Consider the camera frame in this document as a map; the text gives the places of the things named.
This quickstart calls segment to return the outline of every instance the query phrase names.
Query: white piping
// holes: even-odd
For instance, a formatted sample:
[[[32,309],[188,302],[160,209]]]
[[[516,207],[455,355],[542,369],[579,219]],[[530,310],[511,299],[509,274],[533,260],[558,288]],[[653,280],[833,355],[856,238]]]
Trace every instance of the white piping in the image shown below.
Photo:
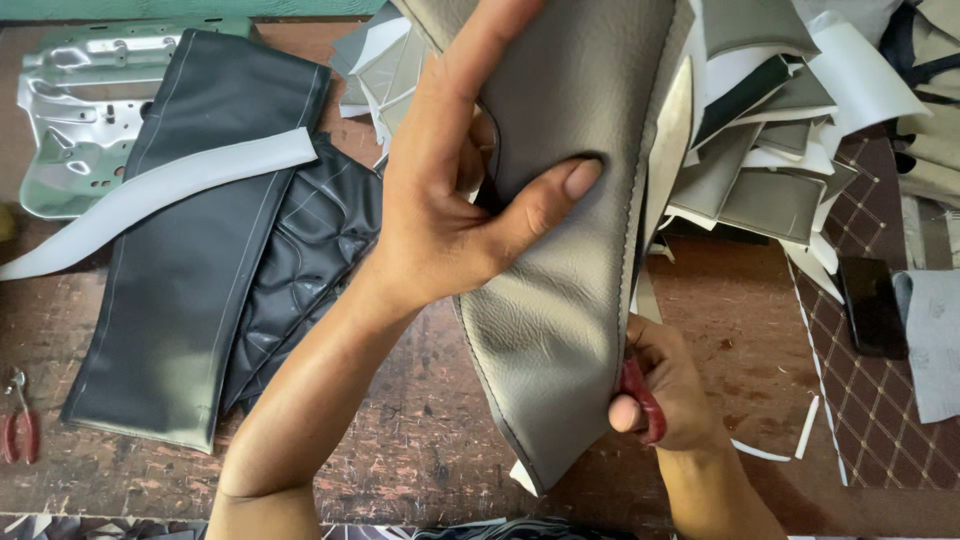
[[[181,199],[316,158],[306,128],[298,128],[170,161],[122,183],[32,252],[0,266],[0,282],[58,272]]]

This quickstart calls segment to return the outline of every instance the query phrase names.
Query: pliers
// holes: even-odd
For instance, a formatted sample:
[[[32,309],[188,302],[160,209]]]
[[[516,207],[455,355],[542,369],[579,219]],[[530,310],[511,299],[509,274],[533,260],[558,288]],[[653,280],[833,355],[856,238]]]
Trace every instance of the pliers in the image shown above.
[[[36,418],[30,407],[27,406],[27,398],[24,395],[23,388],[27,384],[27,376],[20,370],[14,370],[11,385],[7,387],[7,395],[13,392],[16,387],[16,394],[20,398],[20,405],[23,407],[24,427],[27,429],[27,441],[23,448],[24,457],[27,464],[36,462],[36,453],[40,446],[40,434],[36,429]],[[16,449],[16,418],[19,416],[16,407],[7,415],[3,423],[3,454],[8,463],[15,463],[20,458]]]
[[[640,371],[633,350],[628,349],[623,357],[623,373],[620,377],[620,393],[634,398],[647,417],[647,430],[639,433],[640,442],[654,446],[666,435],[666,416],[657,403],[657,398],[647,387],[646,378]]]

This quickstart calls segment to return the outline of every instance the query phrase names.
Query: brown quilted fabric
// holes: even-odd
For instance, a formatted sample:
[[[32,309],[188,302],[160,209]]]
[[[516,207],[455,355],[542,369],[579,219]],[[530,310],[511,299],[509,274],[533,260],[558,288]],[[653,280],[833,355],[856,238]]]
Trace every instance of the brown quilted fabric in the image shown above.
[[[906,265],[900,189],[878,131],[844,139],[837,160],[859,178],[824,226],[842,256]],[[842,306],[791,264],[846,484],[960,491],[960,419],[921,425],[907,362],[858,354]]]

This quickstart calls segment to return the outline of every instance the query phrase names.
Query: red pliers handle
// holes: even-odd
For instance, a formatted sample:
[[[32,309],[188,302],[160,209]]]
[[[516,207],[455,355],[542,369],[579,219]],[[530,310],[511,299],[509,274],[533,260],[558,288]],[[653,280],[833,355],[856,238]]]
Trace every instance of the red pliers handle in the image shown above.
[[[16,411],[7,415],[3,423],[3,455],[8,463],[16,463],[20,454],[16,449],[16,418],[22,416],[24,427],[27,430],[27,441],[23,448],[24,457],[28,465],[36,463],[36,454],[39,451],[40,438],[39,431],[36,429],[36,418],[33,412],[26,410],[23,414]]]
[[[623,374],[620,377],[620,393],[634,398],[647,417],[647,430],[639,433],[640,442],[653,446],[666,435],[666,416],[657,403],[657,398],[647,387],[646,378],[640,371],[634,352],[628,350],[623,358]]]

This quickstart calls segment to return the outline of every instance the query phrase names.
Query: fingernail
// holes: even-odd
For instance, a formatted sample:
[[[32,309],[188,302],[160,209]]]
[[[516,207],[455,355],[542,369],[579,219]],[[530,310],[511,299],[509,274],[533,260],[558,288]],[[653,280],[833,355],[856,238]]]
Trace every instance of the fingernail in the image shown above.
[[[600,160],[586,160],[580,163],[564,181],[566,196],[574,201],[580,200],[596,184],[602,172],[603,163]]]
[[[611,426],[621,433],[634,430],[643,414],[640,405],[631,398],[617,397],[612,408]]]

